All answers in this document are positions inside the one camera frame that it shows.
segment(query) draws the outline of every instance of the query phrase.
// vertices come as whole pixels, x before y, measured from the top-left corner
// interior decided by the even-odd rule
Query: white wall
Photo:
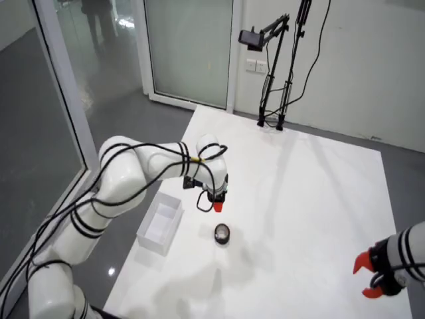
[[[274,88],[288,77],[294,20],[300,0],[245,0],[243,28],[262,27],[290,14]],[[306,36],[300,40],[292,98],[301,94],[317,43],[327,0],[313,0]],[[277,39],[270,43],[272,62]],[[241,48],[236,110],[258,113],[264,76],[244,70],[247,58],[263,53]],[[272,93],[268,108],[277,108]],[[425,1],[332,0],[322,50],[304,97],[287,120],[425,152]]]
[[[28,0],[0,0],[0,51],[33,27]]]

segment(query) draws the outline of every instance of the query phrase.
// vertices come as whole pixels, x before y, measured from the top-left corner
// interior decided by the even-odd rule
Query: plastic container
[[[158,191],[137,230],[139,245],[165,256],[182,215],[181,200]]]

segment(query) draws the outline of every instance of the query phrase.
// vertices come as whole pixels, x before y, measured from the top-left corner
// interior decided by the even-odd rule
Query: white tabletop
[[[105,310],[122,318],[411,318],[407,291],[366,299],[355,257],[395,233],[379,152],[198,107],[185,132],[228,146],[222,213],[196,209],[182,179],[159,189],[185,210],[166,257],[137,241]],[[218,246],[217,224],[230,227]]]

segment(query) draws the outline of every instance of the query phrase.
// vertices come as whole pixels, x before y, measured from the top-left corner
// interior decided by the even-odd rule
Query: door frame
[[[233,113],[236,100],[236,81],[238,74],[238,58],[240,45],[238,35],[242,28],[242,1],[233,0],[232,26],[230,29],[230,59],[227,84],[226,111]],[[131,0],[133,10],[135,32],[137,37],[137,50],[139,55],[139,65],[141,69],[141,79],[143,83],[143,93],[149,96],[150,100],[194,110],[200,103],[182,100],[155,91],[153,85],[152,61],[149,48],[149,37],[147,34],[147,21],[145,14],[145,1]]]
[[[94,180],[100,171],[100,161],[72,71],[54,3],[53,1],[45,0],[27,0],[27,3],[29,4],[53,84],[60,98],[62,111],[67,118],[68,129],[71,132],[74,146],[82,164],[80,171],[74,176],[74,179],[66,188],[65,192],[58,198],[52,209],[46,212],[47,216],[69,205],[72,199]],[[30,238],[6,275],[0,278],[0,288],[4,287],[6,281],[11,277],[17,265],[23,259],[23,256],[32,244],[33,237]],[[22,272],[17,277],[8,294],[5,307],[6,316],[8,316],[27,286],[24,274],[25,272]],[[3,302],[3,297],[4,295],[0,296],[0,303]]]

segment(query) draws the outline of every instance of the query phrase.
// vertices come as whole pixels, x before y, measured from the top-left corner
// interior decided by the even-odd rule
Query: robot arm
[[[207,134],[198,141],[196,151],[191,154],[184,142],[157,145],[122,136],[102,145],[99,191],[79,199],[76,205],[85,204],[71,211],[57,238],[34,260],[35,265],[53,263],[31,271],[30,318],[101,318],[74,286],[70,266],[89,257],[112,219],[138,206],[154,181],[185,176],[185,188],[201,186],[214,208],[217,204],[220,209],[227,192],[223,147]]]
[[[361,267],[376,272],[367,298],[397,295],[411,280],[425,282],[425,222],[379,241],[361,253],[355,261],[356,273]]]

